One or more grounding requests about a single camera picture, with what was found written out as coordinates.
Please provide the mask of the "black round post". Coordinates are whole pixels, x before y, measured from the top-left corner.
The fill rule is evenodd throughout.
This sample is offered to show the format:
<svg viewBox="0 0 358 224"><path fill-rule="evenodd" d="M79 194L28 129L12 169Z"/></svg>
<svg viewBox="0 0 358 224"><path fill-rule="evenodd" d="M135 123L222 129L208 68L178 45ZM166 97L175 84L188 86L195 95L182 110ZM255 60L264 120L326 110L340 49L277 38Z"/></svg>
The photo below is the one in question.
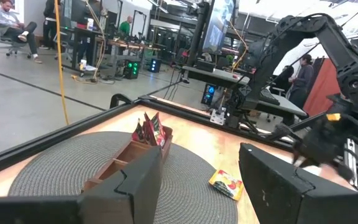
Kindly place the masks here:
<svg viewBox="0 0 358 224"><path fill-rule="evenodd" d="M196 23L195 31L194 31L193 38L191 41L188 59L186 61L186 65L188 67L192 67L195 63L196 58L197 58L198 48L199 48L199 44L201 41L201 35L202 35L204 24L205 24L205 21L206 21L208 12L209 12L209 7L210 7L209 2L203 1L201 3L198 3L198 8L196 11L197 23Z"/></svg>

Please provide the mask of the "silver aluminium extrusion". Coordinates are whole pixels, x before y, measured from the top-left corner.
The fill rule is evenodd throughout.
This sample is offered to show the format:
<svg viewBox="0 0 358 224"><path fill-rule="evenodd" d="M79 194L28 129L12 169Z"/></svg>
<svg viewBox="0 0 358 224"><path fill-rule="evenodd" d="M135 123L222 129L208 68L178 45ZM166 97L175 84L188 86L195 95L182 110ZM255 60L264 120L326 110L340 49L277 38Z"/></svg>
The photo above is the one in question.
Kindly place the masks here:
<svg viewBox="0 0 358 224"><path fill-rule="evenodd" d="M345 152L344 152L344 163L348 168L350 168L354 173L354 178L349 181L349 183L353 186L358 186L357 181L357 162L356 158L354 157L354 153L356 151L354 141L351 139L347 139L345 143Z"/></svg>

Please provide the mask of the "red partition panel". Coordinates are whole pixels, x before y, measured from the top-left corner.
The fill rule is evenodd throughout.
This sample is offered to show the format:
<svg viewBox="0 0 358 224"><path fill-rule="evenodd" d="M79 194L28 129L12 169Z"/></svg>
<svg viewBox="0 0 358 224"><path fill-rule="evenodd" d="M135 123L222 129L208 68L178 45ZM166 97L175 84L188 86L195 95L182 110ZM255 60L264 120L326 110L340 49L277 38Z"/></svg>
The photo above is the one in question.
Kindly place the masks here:
<svg viewBox="0 0 358 224"><path fill-rule="evenodd" d="M309 117L325 112L332 105L327 96L340 93L336 67L332 61L329 58L317 58L314 64L318 73L303 107Z"/></svg>

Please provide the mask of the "computer tower green lights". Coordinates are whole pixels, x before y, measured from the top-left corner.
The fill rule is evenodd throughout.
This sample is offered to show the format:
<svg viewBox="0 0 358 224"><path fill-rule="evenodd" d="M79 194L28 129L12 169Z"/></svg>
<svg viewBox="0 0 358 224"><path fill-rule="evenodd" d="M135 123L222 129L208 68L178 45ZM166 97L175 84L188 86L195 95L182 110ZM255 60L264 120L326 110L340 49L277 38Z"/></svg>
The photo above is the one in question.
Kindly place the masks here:
<svg viewBox="0 0 358 224"><path fill-rule="evenodd" d="M137 79L139 74L139 68L140 68L140 62L126 60L122 74L126 79Z"/></svg>

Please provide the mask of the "yellow tea packet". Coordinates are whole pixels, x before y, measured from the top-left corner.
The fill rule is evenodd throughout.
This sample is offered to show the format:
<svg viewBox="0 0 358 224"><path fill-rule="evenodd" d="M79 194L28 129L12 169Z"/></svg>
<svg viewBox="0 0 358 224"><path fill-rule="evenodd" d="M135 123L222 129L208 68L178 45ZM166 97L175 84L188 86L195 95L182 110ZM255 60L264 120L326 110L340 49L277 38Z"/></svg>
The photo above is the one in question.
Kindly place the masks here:
<svg viewBox="0 0 358 224"><path fill-rule="evenodd" d="M241 180L235 179L221 169L217 170L208 182L222 194L236 201L240 199L242 191L244 190L244 185Z"/></svg>

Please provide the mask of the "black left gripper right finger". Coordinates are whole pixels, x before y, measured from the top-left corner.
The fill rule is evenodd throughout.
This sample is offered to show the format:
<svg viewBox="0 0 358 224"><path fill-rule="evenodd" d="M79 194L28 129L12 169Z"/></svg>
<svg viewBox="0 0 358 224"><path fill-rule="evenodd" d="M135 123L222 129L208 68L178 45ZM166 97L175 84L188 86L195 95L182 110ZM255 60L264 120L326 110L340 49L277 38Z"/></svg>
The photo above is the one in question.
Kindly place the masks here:
<svg viewBox="0 0 358 224"><path fill-rule="evenodd" d="M358 224L358 193L242 143L239 168L260 224Z"/></svg>

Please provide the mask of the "black metal table frame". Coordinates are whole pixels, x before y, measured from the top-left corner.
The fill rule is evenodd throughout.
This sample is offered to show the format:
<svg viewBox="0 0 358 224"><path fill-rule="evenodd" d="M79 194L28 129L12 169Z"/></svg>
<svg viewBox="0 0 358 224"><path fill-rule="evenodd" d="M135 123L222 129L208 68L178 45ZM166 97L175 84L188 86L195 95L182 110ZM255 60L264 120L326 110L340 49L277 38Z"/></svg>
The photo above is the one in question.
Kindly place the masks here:
<svg viewBox="0 0 358 224"><path fill-rule="evenodd" d="M291 152L290 142L279 140L276 135L273 135L271 138L269 134L258 135L250 131L241 131L240 129L220 126L210 122L207 116L200 112L195 112L181 106L175 106L172 103L166 103L151 96L141 96L134 101L130 101L122 94L115 94L111 97L110 109L0 152L0 171L139 105Z"/></svg>

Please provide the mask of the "silver metal bracket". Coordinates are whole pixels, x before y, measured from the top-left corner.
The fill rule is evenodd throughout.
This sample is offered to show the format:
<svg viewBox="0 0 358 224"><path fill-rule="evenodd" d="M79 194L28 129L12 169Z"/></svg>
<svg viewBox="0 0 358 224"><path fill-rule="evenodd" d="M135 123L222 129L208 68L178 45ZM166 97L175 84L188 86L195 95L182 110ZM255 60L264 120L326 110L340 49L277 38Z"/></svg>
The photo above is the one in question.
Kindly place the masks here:
<svg viewBox="0 0 358 224"><path fill-rule="evenodd" d="M218 124L223 126L225 123L225 114L226 114L226 109L225 108L220 108L220 109L213 109L212 113L211 113L211 117L210 117L210 121L214 124Z"/></svg>

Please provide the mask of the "round grey woven placemat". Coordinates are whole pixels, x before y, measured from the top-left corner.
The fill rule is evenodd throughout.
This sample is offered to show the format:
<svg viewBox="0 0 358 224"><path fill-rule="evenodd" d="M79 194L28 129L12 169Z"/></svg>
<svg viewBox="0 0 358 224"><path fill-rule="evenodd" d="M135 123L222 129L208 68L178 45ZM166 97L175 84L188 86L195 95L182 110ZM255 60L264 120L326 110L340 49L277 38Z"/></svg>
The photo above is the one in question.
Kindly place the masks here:
<svg viewBox="0 0 358 224"><path fill-rule="evenodd" d="M107 131L60 142L19 172L9 195L78 195L85 181L130 138L129 133ZM154 224L237 224L235 201L208 182L214 172L200 156L172 144L164 163Z"/></svg>

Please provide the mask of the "computer tower blue fan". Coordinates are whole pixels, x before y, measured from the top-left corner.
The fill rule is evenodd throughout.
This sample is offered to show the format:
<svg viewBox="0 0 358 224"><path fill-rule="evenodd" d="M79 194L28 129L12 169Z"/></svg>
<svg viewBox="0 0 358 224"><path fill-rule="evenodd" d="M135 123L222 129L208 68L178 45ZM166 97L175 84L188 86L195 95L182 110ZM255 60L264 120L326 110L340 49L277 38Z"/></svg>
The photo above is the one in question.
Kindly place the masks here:
<svg viewBox="0 0 358 224"><path fill-rule="evenodd" d="M201 104L210 106L216 89L217 89L216 85L206 83L204 86L204 92L201 99Z"/></svg>

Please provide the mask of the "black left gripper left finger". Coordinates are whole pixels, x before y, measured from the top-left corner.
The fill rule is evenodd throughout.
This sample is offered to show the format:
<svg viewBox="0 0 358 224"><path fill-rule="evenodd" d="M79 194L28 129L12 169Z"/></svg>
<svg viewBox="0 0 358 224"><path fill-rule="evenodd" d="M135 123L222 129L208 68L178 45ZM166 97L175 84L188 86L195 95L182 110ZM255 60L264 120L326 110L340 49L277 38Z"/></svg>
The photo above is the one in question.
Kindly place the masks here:
<svg viewBox="0 0 358 224"><path fill-rule="evenodd" d="M86 190L82 224L153 224L162 179L162 150L151 147L123 169Z"/></svg>

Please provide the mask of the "person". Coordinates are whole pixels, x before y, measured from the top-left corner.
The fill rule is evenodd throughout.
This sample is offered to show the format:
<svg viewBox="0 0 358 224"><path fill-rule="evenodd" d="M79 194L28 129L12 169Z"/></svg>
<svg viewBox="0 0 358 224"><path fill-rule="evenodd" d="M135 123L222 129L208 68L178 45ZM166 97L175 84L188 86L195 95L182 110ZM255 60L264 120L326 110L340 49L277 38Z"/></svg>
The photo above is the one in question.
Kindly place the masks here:
<svg viewBox="0 0 358 224"><path fill-rule="evenodd" d="M129 35L131 31L132 16L128 16L127 19L119 26L119 31L122 35Z"/></svg>
<svg viewBox="0 0 358 224"><path fill-rule="evenodd" d="M42 63L39 58L34 31L37 24L33 21L27 25L21 23L16 15L11 12L12 1L0 0L0 32L9 37L13 42L27 43L34 62Z"/></svg>
<svg viewBox="0 0 358 224"><path fill-rule="evenodd" d="M47 0L45 3L45 9L43 11L44 23L43 23L43 45L45 49L53 49L53 38L57 33L57 18L56 15L60 12L60 0L57 0L57 6L55 0Z"/></svg>
<svg viewBox="0 0 358 224"><path fill-rule="evenodd" d="M308 96L308 88L313 76L313 62L310 54L305 54L300 60L301 68L296 78L292 79L292 86L289 89L289 101L294 105L303 108Z"/></svg>

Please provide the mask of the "computer tower blue lights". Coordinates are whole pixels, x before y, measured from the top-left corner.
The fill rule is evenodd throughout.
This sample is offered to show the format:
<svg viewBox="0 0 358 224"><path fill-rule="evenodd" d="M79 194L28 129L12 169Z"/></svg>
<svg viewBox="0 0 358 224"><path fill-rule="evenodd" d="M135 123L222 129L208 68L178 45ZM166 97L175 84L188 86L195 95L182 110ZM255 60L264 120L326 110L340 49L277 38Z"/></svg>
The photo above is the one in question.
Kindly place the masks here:
<svg viewBox="0 0 358 224"><path fill-rule="evenodd" d="M158 58L152 58L149 65L149 71L152 73L158 73L160 71L162 61Z"/></svg>

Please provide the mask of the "red tea packet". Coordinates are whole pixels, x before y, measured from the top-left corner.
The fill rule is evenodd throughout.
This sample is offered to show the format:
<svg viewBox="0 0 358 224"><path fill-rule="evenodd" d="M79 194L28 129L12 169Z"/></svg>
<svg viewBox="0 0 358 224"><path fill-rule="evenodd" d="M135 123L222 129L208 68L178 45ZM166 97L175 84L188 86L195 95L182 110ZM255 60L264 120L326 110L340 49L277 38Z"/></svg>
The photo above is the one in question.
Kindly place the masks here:
<svg viewBox="0 0 358 224"><path fill-rule="evenodd" d="M143 125L141 124L140 120L138 119L137 126L134 132L131 135L133 141L137 142L145 142L145 132Z"/></svg>
<svg viewBox="0 0 358 224"><path fill-rule="evenodd" d="M165 144L165 131L160 121L159 112L157 112L151 119L151 123L155 142L157 145L163 147Z"/></svg>
<svg viewBox="0 0 358 224"><path fill-rule="evenodd" d="M152 123L147 113L144 113L145 121L143 123L144 137L147 144L151 146L156 146L157 143L155 141L154 132L152 129Z"/></svg>

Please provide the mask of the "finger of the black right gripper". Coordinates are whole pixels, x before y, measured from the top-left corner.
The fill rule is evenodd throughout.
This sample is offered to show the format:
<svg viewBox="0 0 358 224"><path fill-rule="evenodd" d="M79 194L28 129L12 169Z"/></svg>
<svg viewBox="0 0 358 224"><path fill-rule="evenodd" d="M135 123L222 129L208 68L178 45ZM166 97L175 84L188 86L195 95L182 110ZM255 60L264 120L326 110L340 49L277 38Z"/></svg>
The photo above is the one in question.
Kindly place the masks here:
<svg viewBox="0 0 358 224"><path fill-rule="evenodd" d="M350 168L348 168L348 166L340 162L335 162L334 167L338 175L341 176L346 181L350 181L354 178L354 173Z"/></svg>
<svg viewBox="0 0 358 224"><path fill-rule="evenodd" d="M309 167L309 166L311 166L311 161L302 154L301 146L302 146L302 143L300 141L294 142L293 147L292 147L293 159L292 159L291 163L294 166L299 167L299 168ZM304 157L304 159L299 163L298 160L301 156Z"/></svg>

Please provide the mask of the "large display screen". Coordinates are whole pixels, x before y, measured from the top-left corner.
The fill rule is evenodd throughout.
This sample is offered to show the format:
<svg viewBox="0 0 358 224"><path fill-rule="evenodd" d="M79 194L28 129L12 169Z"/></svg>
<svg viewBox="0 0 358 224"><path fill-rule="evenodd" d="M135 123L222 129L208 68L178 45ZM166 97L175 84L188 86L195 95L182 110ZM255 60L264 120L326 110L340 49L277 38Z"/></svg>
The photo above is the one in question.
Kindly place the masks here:
<svg viewBox="0 0 358 224"><path fill-rule="evenodd" d="M221 54L235 0L213 0L211 14L202 46L203 53Z"/></svg>

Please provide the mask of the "brown wooden tea box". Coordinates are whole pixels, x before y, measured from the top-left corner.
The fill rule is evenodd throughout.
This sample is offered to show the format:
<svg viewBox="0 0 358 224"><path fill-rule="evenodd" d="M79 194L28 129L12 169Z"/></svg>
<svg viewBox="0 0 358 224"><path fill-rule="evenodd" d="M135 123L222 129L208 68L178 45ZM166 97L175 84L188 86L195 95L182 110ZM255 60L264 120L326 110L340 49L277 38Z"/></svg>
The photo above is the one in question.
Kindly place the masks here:
<svg viewBox="0 0 358 224"><path fill-rule="evenodd" d="M129 179L129 174L122 173L126 165L142 157L150 148L152 148L151 145L130 140L102 166L94 177L85 182L81 193L102 184L108 177L118 173L124 175L124 180L113 188L116 193L135 195L136 192L140 193L140 190L145 190L145 194L149 192L159 195L161 179L158 179L157 174L162 173L162 167L159 170L153 170L150 177L141 178L138 185L135 184L135 179Z"/></svg>

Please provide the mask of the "wooden topped desk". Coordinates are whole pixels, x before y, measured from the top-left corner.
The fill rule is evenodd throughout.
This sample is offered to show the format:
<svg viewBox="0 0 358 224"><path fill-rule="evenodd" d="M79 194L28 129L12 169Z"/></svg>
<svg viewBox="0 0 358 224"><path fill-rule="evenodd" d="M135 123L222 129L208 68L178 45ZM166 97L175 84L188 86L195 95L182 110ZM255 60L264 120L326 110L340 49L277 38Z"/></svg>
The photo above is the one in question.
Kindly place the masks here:
<svg viewBox="0 0 358 224"><path fill-rule="evenodd" d="M114 41L111 39L106 40L105 44L106 49L108 46L111 46L112 50L110 53L106 52L102 56L100 68L102 68L102 66L111 65L113 70L116 69L118 61L121 60L139 61L140 68L143 69L147 58L146 50L150 50L152 52L160 51L160 48L151 47L149 45L135 44L131 42L127 44L123 41ZM127 50L127 54L119 55L119 47L124 47Z"/></svg>

